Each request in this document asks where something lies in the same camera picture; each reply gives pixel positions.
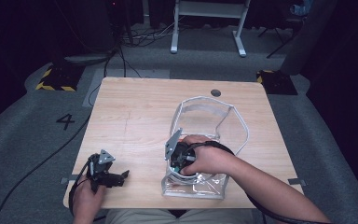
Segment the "person's right hand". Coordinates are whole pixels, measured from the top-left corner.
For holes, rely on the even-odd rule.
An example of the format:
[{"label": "person's right hand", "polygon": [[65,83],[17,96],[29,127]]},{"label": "person's right hand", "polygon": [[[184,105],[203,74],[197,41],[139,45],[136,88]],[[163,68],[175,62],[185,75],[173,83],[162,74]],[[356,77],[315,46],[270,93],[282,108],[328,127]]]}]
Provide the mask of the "person's right hand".
[{"label": "person's right hand", "polygon": [[[189,135],[183,139],[188,145],[193,143],[204,143],[212,141],[204,135]],[[196,147],[196,161],[193,164],[183,168],[181,175],[192,175],[195,173],[205,174],[227,174],[232,160],[237,158],[224,150],[217,147]]]},{"label": "person's right hand", "polygon": [[101,208],[106,186],[100,185],[96,193],[91,189],[91,183],[82,175],[74,196],[74,224],[92,223]]}]

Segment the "clear plastic container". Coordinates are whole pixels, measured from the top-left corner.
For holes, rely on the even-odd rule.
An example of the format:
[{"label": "clear plastic container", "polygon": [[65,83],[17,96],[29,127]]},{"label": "clear plastic container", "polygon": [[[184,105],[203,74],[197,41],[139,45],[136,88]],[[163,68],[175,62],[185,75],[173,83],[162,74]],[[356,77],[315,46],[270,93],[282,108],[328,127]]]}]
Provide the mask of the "clear plastic container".
[{"label": "clear plastic container", "polygon": [[[198,96],[184,100],[172,119],[170,136],[182,129],[180,139],[191,134],[205,135],[230,148],[238,155],[249,138],[248,127],[234,105],[214,98]],[[224,174],[178,174],[167,160],[166,175],[161,180],[166,196],[224,199],[228,176]]]}]

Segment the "lap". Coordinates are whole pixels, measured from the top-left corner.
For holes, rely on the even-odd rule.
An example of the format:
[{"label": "lap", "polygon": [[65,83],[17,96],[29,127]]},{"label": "lap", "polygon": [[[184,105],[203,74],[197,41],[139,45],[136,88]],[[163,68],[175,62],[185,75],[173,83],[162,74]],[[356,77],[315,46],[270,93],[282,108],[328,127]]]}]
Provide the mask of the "lap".
[{"label": "lap", "polygon": [[192,209],[176,218],[166,209],[111,209],[106,224],[253,223],[250,209]]}]

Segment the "wire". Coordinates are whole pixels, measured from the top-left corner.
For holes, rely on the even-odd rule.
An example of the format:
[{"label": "wire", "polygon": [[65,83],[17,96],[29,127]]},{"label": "wire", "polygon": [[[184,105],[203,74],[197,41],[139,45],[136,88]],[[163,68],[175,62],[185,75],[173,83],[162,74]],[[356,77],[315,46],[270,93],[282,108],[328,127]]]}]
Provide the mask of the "wire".
[{"label": "wire", "polygon": [[29,175],[31,175],[35,170],[37,170],[39,167],[41,167],[43,164],[45,164],[45,162],[47,162],[48,160],[50,160],[53,156],[55,156],[57,153],[59,153],[63,148],[65,148],[72,140],[75,139],[75,137],[80,133],[80,131],[84,128],[84,126],[86,126],[86,124],[88,123],[90,119],[90,115],[87,117],[87,119],[84,121],[84,123],[80,126],[80,128],[75,132],[74,135],[72,135],[71,138],[69,138],[68,141],[66,141],[60,148],[58,148],[56,151],[54,151],[53,153],[51,153],[47,158],[45,158],[43,161],[41,161],[39,164],[36,165],[36,167],[34,167],[34,169],[32,169],[30,172],[28,172],[22,179],[20,179],[15,185],[14,187],[8,192],[7,196],[5,197],[5,199],[2,201],[1,205],[0,205],[0,213],[5,205],[5,203],[7,202],[8,198],[10,197],[10,195],[13,193],[13,191],[19,186],[19,184],[24,181]]},{"label": "wire", "polygon": [[[164,29],[161,29],[161,30],[158,30],[158,31],[154,31],[152,33],[149,33],[149,34],[146,34],[146,32],[148,31],[148,29],[146,29],[144,31],[143,34],[141,35],[135,35],[132,37],[132,39],[138,39],[138,43],[137,44],[131,44],[131,43],[127,43],[125,42],[123,45],[126,46],[126,47],[130,47],[130,48],[134,48],[134,47],[146,47],[148,45],[151,45],[153,44],[156,40],[160,40],[162,38],[164,38],[165,36],[167,35],[172,35],[173,32],[170,33],[170,30],[172,29],[174,23],[170,24],[169,26],[165,27]],[[129,38],[126,37],[126,36],[123,36],[123,40],[126,41],[128,40]],[[149,43],[146,43],[144,45],[141,45],[144,41],[146,40],[150,40]]]},{"label": "wire", "polygon": [[124,63],[124,77],[126,76],[126,73],[127,73],[127,72],[126,72],[126,70],[127,70],[126,64],[127,64],[127,65],[136,73],[136,75],[138,75],[138,77],[142,78],[141,75],[139,74],[139,72],[136,71],[136,69],[133,68],[133,67],[130,65],[130,63],[127,62],[127,60],[124,59],[123,50],[122,50],[121,48],[120,48],[120,53],[119,53],[119,55],[120,55],[120,57],[121,57],[121,59],[123,60],[123,63]]},{"label": "wire", "polygon": [[263,205],[258,203],[253,197],[251,197],[248,193],[246,193],[246,196],[248,196],[249,201],[258,209],[260,212],[268,217],[271,217],[277,221],[284,222],[284,223],[290,223],[290,224],[327,224],[325,222],[317,222],[317,221],[307,221],[307,220],[300,220],[300,219],[294,219],[290,217],[282,217],[278,214],[275,214],[271,211],[269,211],[267,208],[265,208]]},{"label": "wire", "polygon": [[263,217],[263,223],[267,224],[266,215],[264,215],[264,213],[261,213],[261,216]]},{"label": "wire", "polygon": [[[69,192],[69,201],[68,201],[68,204],[69,204],[69,210],[72,214],[72,216],[74,216],[74,197],[75,197],[75,192],[76,192],[76,189],[79,185],[81,185],[83,182],[87,181],[87,180],[91,180],[90,178],[86,178],[84,180],[82,180],[80,183],[78,182],[80,177],[83,175],[84,173],[84,170],[86,170],[86,168],[89,166],[89,163],[90,163],[90,158],[87,160],[87,162],[84,164],[83,168],[81,169],[79,175],[77,176],[76,180],[75,180],[75,183],[74,185],[72,186],[71,188],[71,191]],[[96,217],[94,218],[93,222],[96,222],[96,221],[99,221],[99,220],[102,220],[106,218],[106,216],[102,216],[102,217]]]},{"label": "wire", "polygon": [[[109,57],[106,59],[106,62],[103,66],[103,77],[107,77],[107,65],[109,64],[110,60],[115,56],[116,52],[114,51],[112,54],[109,55]],[[98,90],[98,88],[101,87],[101,83],[89,94],[89,105],[94,106],[91,103],[91,95]]]}]

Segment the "wooden table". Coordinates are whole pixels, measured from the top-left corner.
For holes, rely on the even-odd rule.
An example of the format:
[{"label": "wooden table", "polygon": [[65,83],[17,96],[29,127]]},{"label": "wooden table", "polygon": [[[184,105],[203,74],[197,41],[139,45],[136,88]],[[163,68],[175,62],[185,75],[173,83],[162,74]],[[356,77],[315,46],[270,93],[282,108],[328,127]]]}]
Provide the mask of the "wooden table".
[{"label": "wooden table", "polygon": [[[122,188],[108,189],[103,208],[253,208],[243,190],[230,179],[225,200],[162,196],[164,146],[174,112],[195,96],[221,91],[216,99],[234,105],[248,125],[250,137],[239,157],[285,183],[296,178],[281,132],[263,87],[258,83],[106,77],[93,108],[74,175],[87,158],[105,149],[114,157],[109,172],[130,170]],[[68,206],[68,193],[63,203]],[[302,192],[299,185],[295,189]]]}]

